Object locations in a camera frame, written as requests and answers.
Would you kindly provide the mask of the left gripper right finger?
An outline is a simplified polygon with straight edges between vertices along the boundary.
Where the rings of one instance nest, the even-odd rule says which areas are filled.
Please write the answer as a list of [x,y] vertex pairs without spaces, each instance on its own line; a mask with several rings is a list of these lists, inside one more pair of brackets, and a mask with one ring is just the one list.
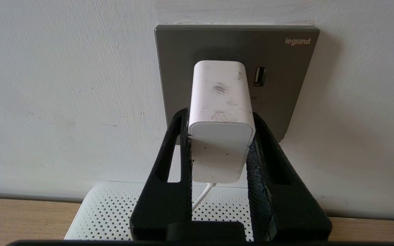
[[253,119],[256,133],[246,160],[253,240],[327,241],[332,222],[265,121],[257,113]]

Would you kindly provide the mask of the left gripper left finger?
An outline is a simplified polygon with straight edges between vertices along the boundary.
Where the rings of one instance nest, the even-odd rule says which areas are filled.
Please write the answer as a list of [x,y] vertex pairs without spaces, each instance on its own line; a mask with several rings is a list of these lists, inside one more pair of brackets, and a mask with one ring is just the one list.
[[[188,137],[189,109],[179,110],[169,123],[158,155],[130,216],[135,241],[165,241],[172,223],[192,218],[192,157]],[[176,141],[180,140],[180,181],[169,183]]]

